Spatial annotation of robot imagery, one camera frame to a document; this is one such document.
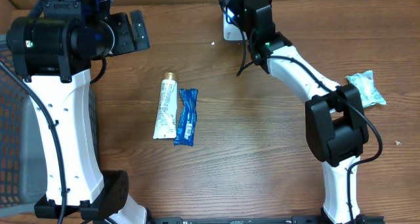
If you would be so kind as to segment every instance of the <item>gray mesh chair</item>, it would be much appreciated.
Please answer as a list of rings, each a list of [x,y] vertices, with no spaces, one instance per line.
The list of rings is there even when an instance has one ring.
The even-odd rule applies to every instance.
[[[13,62],[0,35],[0,60],[12,71]],[[98,159],[96,105],[89,91],[93,145]],[[45,163],[38,121],[29,96],[0,70],[0,217],[33,212],[47,190]]]

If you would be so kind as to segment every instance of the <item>wooden table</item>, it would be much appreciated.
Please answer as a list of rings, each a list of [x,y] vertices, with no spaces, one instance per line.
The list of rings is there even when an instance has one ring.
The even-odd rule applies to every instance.
[[[381,132],[384,152],[360,167],[358,203],[387,223],[419,223],[420,0],[278,1],[273,8],[277,29],[330,79],[347,83],[346,75],[374,71],[388,104],[366,115]],[[306,144],[304,106],[259,67],[236,77],[242,45],[223,40],[220,8],[112,12],[135,9],[143,11],[151,48],[109,58],[106,75],[93,86],[101,168],[127,171],[130,194],[157,217],[319,214],[324,180]],[[99,68],[95,64],[92,75]],[[165,72],[178,74],[180,88],[199,89],[194,147],[152,139]],[[363,157],[376,150],[371,134]],[[65,223],[80,223],[77,217]],[[1,221],[55,222],[32,214]]]

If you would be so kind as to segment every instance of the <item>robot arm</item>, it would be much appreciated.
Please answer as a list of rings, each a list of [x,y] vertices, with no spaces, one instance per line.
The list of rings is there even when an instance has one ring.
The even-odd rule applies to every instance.
[[[111,0],[39,3],[37,10],[41,11],[17,18],[7,34],[16,75],[56,122],[64,164],[59,166],[57,144],[43,112],[32,100],[48,174],[47,191],[35,205],[35,214],[59,219],[62,210],[64,216],[79,211],[84,220],[103,221],[111,216],[118,223],[145,223],[146,209],[128,195],[127,173],[99,169],[89,102],[92,60],[102,59],[106,66],[105,57],[149,47],[141,12],[131,13],[133,33],[125,13],[110,14]],[[45,17],[39,18],[42,12]]]
[[[363,112],[357,89],[352,85],[341,87],[321,75],[300,56],[287,38],[275,32],[271,0],[219,0],[219,3],[225,13],[233,12],[232,18],[246,33],[253,62],[284,82],[305,104],[306,139],[312,153],[322,162],[324,172],[323,216],[334,224],[348,223],[351,218],[347,170],[351,164],[360,161],[368,132],[366,123],[343,106],[337,95]],[[281,57],[292,58],[303,66]],[[329,90],[320,87],[314,78]],[[330,113],[336,111],[344,111],[344,115],[332,120]],[[350,175],[350,201],[352,214],[356,217],[360,214],[356,203],[356,168]]]
[[[286,56],[302,62],[319,80],[322,81],[325,86],[332,91],[335,91],[336,87],[339,86],[337,82],[331,81],[316,71],[300,56],[294,46],[285,46],[276,49],[273,51],[272,55]],[[319,85],[308,75],[308,73],[293,62],[269,58],[267,60],[267,66],[270,74],[284,82],[303,103],[311,100],[314,96],[324,96],[329,93],[325,89],[319,87]],[[322,162],[325,185],[323,211],[328,219],[334,224],[348,223],[350,221],[346,193],[347,169],[351,164],[357,161],[360,161],[360,156],[351,156],[350,158],[339,162],[339,165],[336,167],[331,166],[328,162]],[[360,209],[356,201],[356,172],[357,167],[352,169],[352,175],[350,176],[352,212],[355,217],[360,214]]]

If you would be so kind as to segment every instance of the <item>white tube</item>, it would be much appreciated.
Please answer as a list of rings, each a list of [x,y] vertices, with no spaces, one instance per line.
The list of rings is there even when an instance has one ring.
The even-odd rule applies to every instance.
[[[177,136],[178,83],[174,73],[165,73],[153,139],[173,139]]]

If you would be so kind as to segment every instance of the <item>blue packet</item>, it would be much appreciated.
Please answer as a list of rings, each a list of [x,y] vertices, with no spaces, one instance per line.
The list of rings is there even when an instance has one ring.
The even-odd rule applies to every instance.
[[[364,108],[377,103],[382,105],[387,104],[385,99],[375,88],[375,84],[373,84],[373,71],[368,70],[363,74],[357,73],[353,76],[347,76],[347,80],[359,90]]]
[[[173,141],[174,145],[194,145],[194,130],[197,122],[197,89],[180,89],[184,108],[179,118],[177,137]]]

